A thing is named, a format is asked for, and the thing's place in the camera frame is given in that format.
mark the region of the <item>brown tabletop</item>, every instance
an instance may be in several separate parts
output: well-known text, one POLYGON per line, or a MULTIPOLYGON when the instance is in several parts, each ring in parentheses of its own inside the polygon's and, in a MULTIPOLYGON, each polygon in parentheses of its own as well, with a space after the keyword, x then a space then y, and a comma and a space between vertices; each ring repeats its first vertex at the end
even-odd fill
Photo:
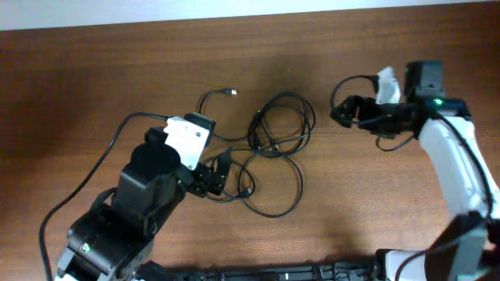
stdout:
MULTIPOLYGON (((1 32, 0 276, 44 278, 40 222, 86 176, 125 115, 183 116, 221 87, 238 95, 214 97, 205 113, 230 137, 244 134, 280 91, 312 103, 317 127, 293 157, 304 199, 287 218, 266 219, 239 202, 188 195, 156 237, 151 259, 170 268, 249 267, 430 245, 449 221, 430 159, 417 141, 384 153, 368 132, 340 127, 329 118, 330 92, 353 74, 393 66, 402 84, 407 62, 444 61, 448 96, 466 100, 499 180, 499 17, 498 3, 476 3, 1 32)), ((337 102, 348 94, 373 91, 352 82, 337 102)), ((269 122, 285 135, 299 118, 277 109, 269 122)), ((132 121, 88 185, 54 215, 47 228, 53 268, 70 224, 117 184, 143 133, 161 125, 132 121)), ((227 145, 213 141, 205 155, 227 145)), ((258 184, 254 206, 279 212, 293 202, 297 179, 286 162, 258 158, 249 168, 258 184)))

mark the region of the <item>black wire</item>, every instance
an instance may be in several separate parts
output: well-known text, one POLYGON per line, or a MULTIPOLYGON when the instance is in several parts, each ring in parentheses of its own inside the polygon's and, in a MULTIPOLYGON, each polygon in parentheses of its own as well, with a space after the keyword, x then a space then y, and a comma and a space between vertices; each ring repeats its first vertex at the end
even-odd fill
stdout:
POLYGON ((415 135, 410 136, 409 138, 407 138, 406 140, 402 141, 400 144, 396 145, 393 148, 382 148, 380 146, 380 139, 381 138, 382 138, 382 136, 379 136, 375 140, 375 145, 377 146, 377 148, 379 148, 380 150, 385 151, 385 152, 393 152, 393 151, 397 151, 399 148, 403 148, 405 145, 409 144, 413 140, 413 138, 415 138, 415 135))
POLYGON ((459 140, 460 144, 466 150, 466 152, 469 155, 469 157, 471 158, 473 164, 476 166, 477 171, 480 174, 481 181, 483 182, 483 185, 484 185, 484 193, 486 195, 486 202, 487 202, 487 214, 484 217, 484 220, 480 221, 477 224, 477 226, 473 227, 471 230, 460 235, 459 237, 456 237, 454 240, 447 242, 446 244, 443 244, 443 245, 438 246, 438 247, 434 247, 431 249, 417 252, 414 255, 408 257, 398 267, 398 270, 396 271, 396 275, 395 275, 395 281, 399 281, 399 277, 401 276, 402 271, 405 268, 405 266, 407 266, 414 259, 416 259, 419 256, 424 255, 424 254, 434 254, 434 253, 437 253, 440 251, 447 250, 447 249, 455 246, 456 244, 458 244, 460 242, 460 239, 462 237, 464 237, 465 235, 468 235, 471 231, 485 226, 489 222, 489 220, 491 219, 491 212, 493 211, 493 194, 491 193, 491 190, 490 190, 490 185, 488 182, 488 178, 486 177, 486 172, 484 171, 483 166, 480 164, 479 160, 477 159, 477 156, 472 151, 472 148, 470 148, 469 144, 467 143, 467 140, 465 138, 463 138, 462 134, 441 113, 431 111, 430 117, 433 119, 439 119, 439 120, 443 121, 449 127, 449 129, 453 132, 453 134, 455 134, 455 136, 459 140))
MULTIPOLYGON (((214 94, 227 94, 224 92, 224 90, 220 91, 211 91, 208 94, 206 94, 202 101, 200 102, 200 106, 198 107, 198 113, 202 114, 202 108, 203 104, 205 101, 213 96, 214 94)), ((213 197, 208 197, 210 201, 214 201, 217 203, 229 203, 232 201, 241 201, 249 210, 254 212, 255 214, 267 217, 267 218, 281 218, 286 215, 290 215, 298 206, 300 201, 302 200, 302 196, 304 194, 304 179, 302 176, 302 173, 300 171, 300 168, 297 166, 297 164, 290 158, 290 156, 295 155, 302 151, 305 146, 309 143, 309 140, 311 138, 311 132, 314 129, 314 126, 316 125, 316 113, 314 112, 314 108, 311 106, 311 104, 305 100, 302 96, 299 94, 290 92, 290 91, 284 91, 276 95, 274 98, 272 98, 269 102, 267 102, 261 110, 259 110, 252 118, 252 121, 250 122, 250 125, 248 126, 247 134, 243 137, 237 137, 237 138, 227 138, 227 137, 221 137, 220 135, 214 134, 214 137, 217 137, 218 139, 222 141, 229 141, 229 142, 236 142, 236 141, 247 141, 248 142, 248 148, 232 148, 231 151, 236 152, 236 151, 249 151, 253 152, 253 154, 248 157, 243 164, 240 164, 234 160, 232 161, 232 164, 235 164, 237 167, 240 168, 240 172, 238 173, 237 177, 237 195, 231 195, 228 194, 226 191, 223 192, 223 195, 226 199, 216 199, 213 197), (288 104, 281 104, 278 103, 283 98, 293 98, 296 101, 299 102, 301 108, 296 108, 292 105, 288 104), (302 117, 302 125, 300 127, 300 135, 298 137, 292 137, 289 139, 285 140, 276 140, 271 136, 271 133, 269 132, 268 128, 264 124, 264 119, 266 116, 266 113, 268 113, 269 110, 272 108, 285 108, 292 110, 294 112, 297 112, 301 117, 302 117), (312 116, 312 122, 309 121, 309 116, 312 116), (259 138, 258 134, 258 129, 261 129, 264 132, 264 135, 267 139, 268 145, 263 146, 262 141, 259 138), (289 142, 297 142, 297 144, 289 149, 288 151, 281 151, 279 149, 280 144, 285 144, 289 142), (267 214, 264 212, 259 211, 258 209, 252 207, 247 200, 255 193, 255 181, 250 174, 250 172, 247 170, 248 164, 254 160, 257 156, 264 157, 264 158, 282 158, 285 161, 289 162, 294 169, 296 170, 296 173, 298 174, 299 178, 299 186, 298 186, 298 196, 293 203, 293 205, 285 212, 281 212, 279 214, 267 214), (251 189, 246 189, 242 190, 242 177, 243 174, 246 174, 250 180, 252 181, 252 188, 251 189)), ((206 160, 206 162, 213 161, 215 158, 209 158, 206 160)))
POLYGON ((80 185, 70 194, 68 197, 66 197, 64 200, 62 200, 60 203, 58 203, 48 214, 45 216, 44 220, 41 222, 40 225, 40 231, 38 233, 38 240, 40 243, 40 252, 41 252, 41 259, 44 262, 44 267, 45 267, 45 275, 47 277, 48 281, 52 281, 52 270, 50 268, 50 261, 48 258, 48 252, 47 252, 47 247, 45 245, 45 227, 47 226, 47 223, 49 219, 66 203, 68 203, 71 199, 73 199, 78 192, 84 188, 85 184, 89 181, 90 178, 92 178, 92 175, 94 175, 95 171, 98 169, 98 167, 102 164, 108 153, 111 151, 111 148, 113 148, 113 145, 116 142, 116 139, 118 139, 118 136, 120 135, 122 129, 125 127, 127 122, 137 116, 144 116, 144 117, 150 117, 154 119, 160 119, 163 121, 166 121, 169 117, 167 116, 161 116, 158 114, 153 114, 153 113, 147 113, 147 112, 135 112, 127 116, 122 123, 118 126, 118 129, 116 129, 116 132, 113 134, 111 142, 109 143, 109 146, 104 150, 102 153, 101 158, 95 163, 94 167, 91 169, 91 171, 87 174, 85 179, 80 183, 80 185))
POLYGON ((363 120, 363 121, 352 121, 352 120, 347 120, 345 118, 342 118, 341 115, 338 113, 337 111, 337 108, 335 107, 335 95, 337 94, 338 90, 341 88, 341 86, 350 81, 350 80, 354 80, 354 79, 358 79, 358 78, 363 78, 363 79, 367 79, 367 80, 370 80, 372 81, 372 83, 374 83, 374 79, 378 77, 378 76, 374 76, 374 75, 353 75, 353 76, 350 76, 350 77, 347 77, 345 79, 343 79, 339 84, 337 84, 337 86, 335 86, 334 90, 332 91, 331 93, 331 96, 330 96, 330 107, 331 107, 331 110, 334 111, 336 113, 336 115, 338 116, 339 119, 341 119, 341 121, 343 123, 349 123, 349 124, 352 124, 352 125, 365 125, 365 124, 371 124, 371 123, 376 123, 376 122, 379 122, 383 119, 386 119, 387 117, 389 117, 389 115, 387 114, 383 114, 381 116, 377 116, 377 117, 374 117, 372 119, 367 119, 367 120, 363 120))

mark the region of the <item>green indicator light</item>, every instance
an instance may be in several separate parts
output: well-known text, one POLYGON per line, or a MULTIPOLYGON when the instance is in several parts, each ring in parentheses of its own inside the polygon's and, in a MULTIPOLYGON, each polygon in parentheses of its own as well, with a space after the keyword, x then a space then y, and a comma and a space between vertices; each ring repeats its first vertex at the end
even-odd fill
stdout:
POLYGON ((434 103, 435 103, 436 105, 442 105, 442 104, 443 104, 443 100, 441 100, 440 98, 435 98, 435 99, 434 99, 434 103))

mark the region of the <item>cable connector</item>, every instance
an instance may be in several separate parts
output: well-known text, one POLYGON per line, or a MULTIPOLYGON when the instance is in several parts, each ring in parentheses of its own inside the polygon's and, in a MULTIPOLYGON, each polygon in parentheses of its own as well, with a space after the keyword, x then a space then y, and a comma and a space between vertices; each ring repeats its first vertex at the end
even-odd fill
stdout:
POLYGON ((222 92, 224 94, 232 94, 232 95, 236 95, 238 93, 235 89, 224 89, 222 90, 222 92))

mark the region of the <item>white background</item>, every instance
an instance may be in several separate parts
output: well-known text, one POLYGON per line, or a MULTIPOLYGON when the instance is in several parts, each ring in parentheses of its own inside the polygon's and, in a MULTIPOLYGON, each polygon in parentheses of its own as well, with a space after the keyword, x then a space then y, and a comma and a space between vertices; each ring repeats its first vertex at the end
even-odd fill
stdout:
POLYGON ((0 0, 0 30, 481 1, 483 0, 0 0))

